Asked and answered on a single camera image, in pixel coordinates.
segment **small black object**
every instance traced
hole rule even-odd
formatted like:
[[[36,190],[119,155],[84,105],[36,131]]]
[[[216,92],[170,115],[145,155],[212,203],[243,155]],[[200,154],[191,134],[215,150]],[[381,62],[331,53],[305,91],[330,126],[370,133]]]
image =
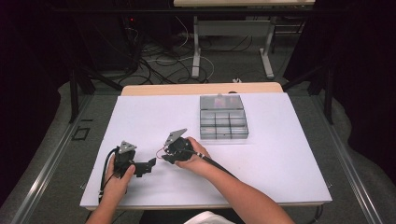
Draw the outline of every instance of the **small black object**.
[[[143,174],[151,173],[151,168],[157,161],[156,158],[153,158],[148,162],[134,162],[134,154],[134,149],[120,153],[120,148],[117,147],[116,159],[114,161],[114,173],[123,177],[126,170],[128,170],[128,167],[132,164],[135,167],[134,174],[136,177],[142,177]]]
[[[175,161],[187,161],[194,154],[189,139],[179,137],[175,142],[165,149],[167,155],[163,155],[163,159],[174,164]]]

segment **plastic storage box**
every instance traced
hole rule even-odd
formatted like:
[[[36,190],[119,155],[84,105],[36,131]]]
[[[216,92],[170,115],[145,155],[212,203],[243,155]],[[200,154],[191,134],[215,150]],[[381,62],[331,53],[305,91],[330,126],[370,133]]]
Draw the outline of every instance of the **plastic storage box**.
[[[248,123],[239,95],[205,95],[200,98],[201,139],[246,139]]]

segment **silver bracket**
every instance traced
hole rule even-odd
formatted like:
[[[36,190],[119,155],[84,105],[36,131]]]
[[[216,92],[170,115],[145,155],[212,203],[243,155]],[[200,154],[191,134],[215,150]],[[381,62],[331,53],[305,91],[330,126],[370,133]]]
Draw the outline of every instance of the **silver bracket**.
[[[175,142],[186,131],[187,131],[187,129],[181,129],[181,130],[169,133],[168,139],[166,139],[166,142],[163,145],[164,146],[169,146],[170,144]]]
[[[135,148],[136,148],[136,146],[134,146],[134,145],[132,145],[130,143],[127,143],[125,141],[122,141],[122,143],[120,145],[119,153],[122,154],[122,153],[125,153],[125,152],[128,152],[128,151],[132,151]]]

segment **person's left hand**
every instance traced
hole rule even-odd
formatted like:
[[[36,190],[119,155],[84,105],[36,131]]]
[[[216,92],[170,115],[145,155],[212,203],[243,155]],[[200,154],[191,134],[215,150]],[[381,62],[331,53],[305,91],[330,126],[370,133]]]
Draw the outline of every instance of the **person's left hand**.
[[[124,176],[122,178],[119,178],[118,176],[113,175],[114,160],[115,156],[113,155],[106,170],[105,183],[107,180],[108,182],[105,185],[102,201],[117,205],[121,201],[122,197],[125,195],[125,192],[128,188],[128,183],[134,175],[135,167],[134,165],[131,165],[125,172]]]

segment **white tabletop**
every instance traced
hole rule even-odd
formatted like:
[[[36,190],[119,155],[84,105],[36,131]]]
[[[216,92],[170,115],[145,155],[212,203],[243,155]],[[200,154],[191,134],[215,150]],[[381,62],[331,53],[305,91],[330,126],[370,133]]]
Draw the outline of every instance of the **white tabletop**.
[[[175,0],[175,7],[264,7],[314,5],[315,0]]]
[[[279,204],[322,204],[332,197],[286,93],[240,93],[249,137],[234,142],[199,138],[200,95],[120,96],[98,151],[80,206],[94,209],[107,153],[122,140],[137,146],[134,160],[148,161],[172,131],[200,141],[212,159]],[[167,161],[134,177],[120,202],[123,209],[228,206],[206,180]]]

